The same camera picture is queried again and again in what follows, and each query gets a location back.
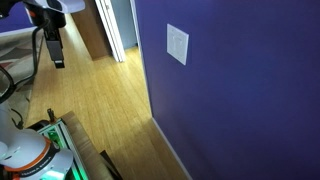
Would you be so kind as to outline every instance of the green light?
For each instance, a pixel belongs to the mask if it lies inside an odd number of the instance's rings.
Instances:
[[[48,171],[42,177],[41,180],[63,180],[64,174],[57,171]]]

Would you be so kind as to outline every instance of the hardwood floor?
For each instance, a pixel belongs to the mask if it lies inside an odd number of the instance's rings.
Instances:
[[[92,61],[70,16],[61,29],[65,69],[55,69],[45,43],[27,124],[74,111],[100,152],[106,150],[124,179],[186,179],[151,120],[137,48],[127,61]]]

